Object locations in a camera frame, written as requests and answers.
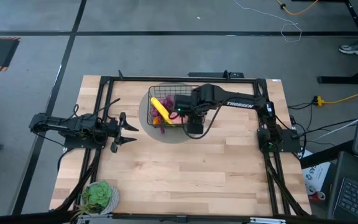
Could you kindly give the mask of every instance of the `metal basket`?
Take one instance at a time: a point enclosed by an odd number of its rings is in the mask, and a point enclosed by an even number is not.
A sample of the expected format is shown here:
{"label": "metal basket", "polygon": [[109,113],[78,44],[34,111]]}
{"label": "metal basket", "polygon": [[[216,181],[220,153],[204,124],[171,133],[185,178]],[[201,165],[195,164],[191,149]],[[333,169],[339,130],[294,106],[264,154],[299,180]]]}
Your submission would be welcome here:
{"label": "metal basket", "polygon": [[[160,86],[151,86],[149,88],[149,100],[147,103],[147,124],[157,128],[161,125],[164,128],[175,128],[182,127],[182,124],[153,124],[153,116],[151,115],[154,106],[151,104],[150,99],[152,97],[156,97],[158,100],[165,99],[167,96],[174,95],[191,95],[191,91],[194,88],[197,88],[196,85],[160,85]],[[172,111],[173,108],[166,108],[169,112]]]}

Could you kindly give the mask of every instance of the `floor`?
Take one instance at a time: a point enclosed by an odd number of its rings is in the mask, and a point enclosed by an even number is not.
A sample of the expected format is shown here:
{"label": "floor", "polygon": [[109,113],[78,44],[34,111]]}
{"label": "floor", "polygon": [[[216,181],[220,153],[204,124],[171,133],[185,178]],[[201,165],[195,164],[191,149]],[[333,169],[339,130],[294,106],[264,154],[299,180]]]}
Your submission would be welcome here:
{"label": "floor", "polygon": [[[237,0],[284,19],[303,31],[357,31],[343,3],[319,2],[294,17],[275,1]],[[80,0],[0,0],[0,30],[71,31]],[[309,2],[285,1],[291,11]],[[358,14],[358,0],[351,1]],[[232,0],[87,0],[79,31],[280,31],[285,22],[241,9]],[[28,125],[42,112],[56,79],[68,36],[23,36],[7,72],[0,73],[0,215],[12,200],[29,156],[34,135]],[[314,95],[331,101],[358,93],[358,85],[319,85],[320,75],[352,75],[358,56],[343,55],[340,44],[358,37],[302,37],[287,43],[281,36],[81,36],[76,37],[54,107],[54,116],[69,116],[83,75],[185,76],[188,72],[244,72],[249,78],[282,79],[287,103],[309,102]],[[307,125],[310,111],[290,111]],[[313,110],[311,128],[356,118],[358,98]],[[311,139],[320,133],[310,135]],[[321,142],[339,144],[353,138],[347,128]],[[56,133],[48,137],[63,139]],[[313,152],[326,145],[308,144]],[[48,210],[61,149],[44,142],[24,213]]]}

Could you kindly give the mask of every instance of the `green succulent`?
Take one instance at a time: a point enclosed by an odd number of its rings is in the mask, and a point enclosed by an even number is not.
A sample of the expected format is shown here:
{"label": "green succulent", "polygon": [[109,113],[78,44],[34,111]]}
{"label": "green succulent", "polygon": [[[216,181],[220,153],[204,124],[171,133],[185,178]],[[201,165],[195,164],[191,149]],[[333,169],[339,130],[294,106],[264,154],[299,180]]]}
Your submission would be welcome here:
{"label": "green succulent", "polygon": [[90,205],[101,205],[103,208],[106,208],[111,197],[112,189],[106,181],[100,182],[98,184],[92,185],[89,188],[88,202]]}

